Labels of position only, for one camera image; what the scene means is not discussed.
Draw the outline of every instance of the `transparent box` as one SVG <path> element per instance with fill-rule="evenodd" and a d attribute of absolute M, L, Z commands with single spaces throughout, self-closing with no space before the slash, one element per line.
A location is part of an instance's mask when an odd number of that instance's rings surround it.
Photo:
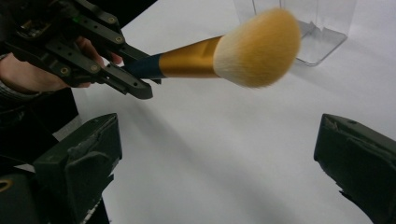
<path fill-rule="evenodd" d="M 321 63 L 346 39 L 357 0 L 233 0 L 241 23 L 273 7 L 289 10 L 299 21 L 302 45 L 297 59 Z"/>

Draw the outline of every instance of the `white surface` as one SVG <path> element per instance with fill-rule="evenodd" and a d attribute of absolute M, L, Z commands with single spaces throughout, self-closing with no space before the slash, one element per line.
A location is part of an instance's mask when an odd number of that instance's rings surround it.
<path fill-rule="evenodd" d="M 371 223 L 313 160 L 323 113 L 396 139 L 396 1 L 359 0 L 349 39 L 271 87 L 165 79 L 138 100 L 75 89 L 84 121 L 117 113 L 123 159 L 104 192 L 112 224 Z M 232 0 L 160 0 L 124 34 L 148 54 L 227 33 Z"/>

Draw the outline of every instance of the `human hand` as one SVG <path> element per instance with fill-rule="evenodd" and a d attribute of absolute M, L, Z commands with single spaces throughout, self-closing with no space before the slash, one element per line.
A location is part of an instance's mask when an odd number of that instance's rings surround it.
<path fill-rule="evenodd" d="M 79 37 L 76 44 L 81 52 L 105 66 L 103 58 L 96 51 L 89 39 Z M 113 63 L 118 64 L 122 62 L 122 58 L 113 54 Z M 0 61 L 0 80 L 9 88 L 20 93 L 30 94 L 41 91 L 58 91 L 68 88 L 59 77 L 46 72 L 38 67 L 35 67 L 28 62 L 21 62 L 12 53 Z M 81 83 L 79 87 L 89 87 L 91 83 Z"/>

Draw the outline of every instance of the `makeup brush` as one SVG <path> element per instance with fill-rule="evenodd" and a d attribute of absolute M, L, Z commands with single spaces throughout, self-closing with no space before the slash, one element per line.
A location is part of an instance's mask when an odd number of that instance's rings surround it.
<path fill-rule="evenodd" d="M 297 20 L 273 8 L 230 33 L 125 64 L 139 78 L 222 77 L 239 86 L 259 88 L 285 75 L 300 48 Z"/>

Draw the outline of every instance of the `brush bristles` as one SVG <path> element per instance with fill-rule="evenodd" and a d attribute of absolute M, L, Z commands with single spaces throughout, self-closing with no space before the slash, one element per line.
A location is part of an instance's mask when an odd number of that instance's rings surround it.
<path fill-rule="evenodd" d="M 300 41 L 298 22 L 287 10 L 264 11 L 221 38 L 215 72 L 240 86 L 271 85 L 290 69 Z"/>

